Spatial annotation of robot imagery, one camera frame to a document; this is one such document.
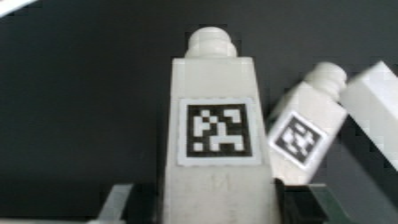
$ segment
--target white block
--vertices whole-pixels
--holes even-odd
[[[345,79],[343,69],[320,63],[269,118],[272,171],[290,185],[310,183],[341,128],[347,111],[336,100]]]
[[[0,0],[0,18],[38,0]]]
[[[254,65],[226,37],[205,28],[192,37],[205,47],[190,41],[187,58],[173,62],[166,224],[279,224]],[[199,137],[198,116],[210,124]]]
[[[398,169],[398,78],[384,62],[349,83],[341,104]]]

